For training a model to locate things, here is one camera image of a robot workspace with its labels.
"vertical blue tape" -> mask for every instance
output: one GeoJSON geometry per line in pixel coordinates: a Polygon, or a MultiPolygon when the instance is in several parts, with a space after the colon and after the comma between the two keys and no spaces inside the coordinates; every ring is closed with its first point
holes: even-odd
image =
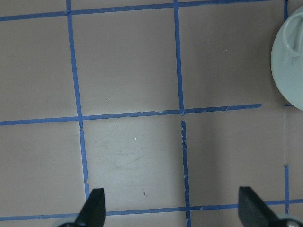
{"type": "Polygon", "coordinates": [[[285,214],[289,213],[289,165],[284,166],[285,214]]]}
{"type": "Polygon", "coordinates": [[[80,90],[79,90],[79,82],[78,82],[75,44],[74,44],[73,28],[72,28],[71,0],[66,0],[66,15],[67,15],[67,22],[68,22],[68,34],[69,34],[70,51],[71,51],[72,76],[73,76],[73,82],[74,82],[78,122],[79,122],[79,128],[80,128],[80,144],[81,144],[81,157],[82,157],[83,176],[84,176],[84,189],[85,189],[85,196],[86,196],[86,198],[88,198],[89,197],[89,184],[87,183],[88,170],[87,170],[87,161],[86,161],[85,137],[84,137],[84,129],[83,129],[83,119],[82,119],[80,90]]]}
{"type": "Polygon", "coordinates": [[[181,123],[182,127],[182,149],[183,149],[183,170],[184,170],[184,188],[185,188],[185,207],[186,207],[186,223],[187,227],[191,227],[190,219],[190,198],[189,198],[189,180],[188,180],[188,162],[187,162],[187,146],[186,146],[186,124],[181,123]]]}
{"type": "Polygon", "coordinates": [[[181,68],[181,47],[180,47],[180,28],[179,28],[179,5],[178,0],[174,0],[174,17],[175,17],[175,39],[176,39],[176,61],[177,61],[177,79],[178,79],[178,96],[180,113],[184,116],[183,103],[183,85],[182,85],[182,68],[181,68]]]}
{"type": "Polygon", "coordinates": [[[288,18],[288,0],[284,0],[284,21],[288,18]]]}

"black object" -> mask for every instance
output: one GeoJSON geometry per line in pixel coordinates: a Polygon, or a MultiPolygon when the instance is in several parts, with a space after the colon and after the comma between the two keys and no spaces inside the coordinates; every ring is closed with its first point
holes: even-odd
{"type": "Polygon", "coordinates": [[[279,219],[250,187],[239,188],[238,214],[244,227],[303,227],[292,218],[279,219]]]}
{"type": "Polygon", "coordinates": [[[105,222],[105,197],[103,188],[95,188],[89,195],[74,223],[58,227],[103,227],[105,222]]]}

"white plate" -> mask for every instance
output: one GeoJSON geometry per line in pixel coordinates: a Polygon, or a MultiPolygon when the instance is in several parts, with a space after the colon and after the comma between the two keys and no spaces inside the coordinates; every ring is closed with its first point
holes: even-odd
{"type": "Polygon", "coordinates": [[[303,110],[303,7],[295,11],[276,35],[271,71],[281,94],[303,110]]]}

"white round object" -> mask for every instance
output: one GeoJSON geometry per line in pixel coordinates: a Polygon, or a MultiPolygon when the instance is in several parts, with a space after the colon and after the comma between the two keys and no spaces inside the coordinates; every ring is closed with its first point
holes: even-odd
{"type": "Polygon", "coordinates": [[[303,110],[303,7],[294,12],[276,35],[271,71],[281,94],[303,110]]]}

